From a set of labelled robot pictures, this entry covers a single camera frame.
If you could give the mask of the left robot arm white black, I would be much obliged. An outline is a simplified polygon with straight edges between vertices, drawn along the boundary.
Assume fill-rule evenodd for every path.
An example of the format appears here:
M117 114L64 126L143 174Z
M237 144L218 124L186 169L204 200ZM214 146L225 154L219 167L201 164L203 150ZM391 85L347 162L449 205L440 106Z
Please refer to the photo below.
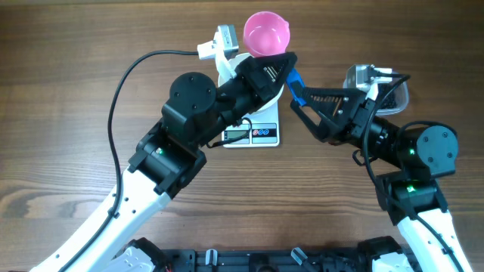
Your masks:
M154 214L188 186L206 164L201 150L278 95L297 57L293 52L248 57L216 86L203 73L180 75L161 119L139 141L116 185L79 229L35 271L101 271Z

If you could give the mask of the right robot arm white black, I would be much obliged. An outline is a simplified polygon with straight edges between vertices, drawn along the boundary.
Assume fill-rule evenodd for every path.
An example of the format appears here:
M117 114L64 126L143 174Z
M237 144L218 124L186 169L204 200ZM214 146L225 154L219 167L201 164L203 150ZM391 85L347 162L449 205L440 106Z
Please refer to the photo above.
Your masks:
M398 227L424 271L469 271L457 240L439 178L455 173L458 134L440 122L398 127L376 112L396 85L377 85L376 98L356 88L289 85L291 107L321 142L351 144L364 166L382 210Z

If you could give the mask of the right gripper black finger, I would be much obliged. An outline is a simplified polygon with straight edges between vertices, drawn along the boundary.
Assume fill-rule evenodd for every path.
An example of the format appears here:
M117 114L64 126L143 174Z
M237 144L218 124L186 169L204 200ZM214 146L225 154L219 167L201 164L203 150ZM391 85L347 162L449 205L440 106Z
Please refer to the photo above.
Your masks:
M311 118L304 113L304 107L309 107L319 117L318 124L313 122ZM317 140L322 143L334 141L334 136L337 132L337 124L322 107L314 102L306 102L304 105L301 105L299 101L292 100L290 108Z
M343 113L351 111L366 97L357 88L310 88L304 87L301 98L313 109L321 113Z

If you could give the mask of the pink scoop with blue handle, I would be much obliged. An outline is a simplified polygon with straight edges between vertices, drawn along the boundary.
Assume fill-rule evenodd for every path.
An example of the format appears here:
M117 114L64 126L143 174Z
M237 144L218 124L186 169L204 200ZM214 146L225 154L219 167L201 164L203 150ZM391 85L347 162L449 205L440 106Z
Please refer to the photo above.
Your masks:
M290 24L280 15L271 11L257 12L247 19L244 25L243 42L251 57L267 57L287 53L290 43ZM301 105L306 102L301 98L305 84L295 67L289 73L284 85ZM266 104L276 94L256 94L261 105Z

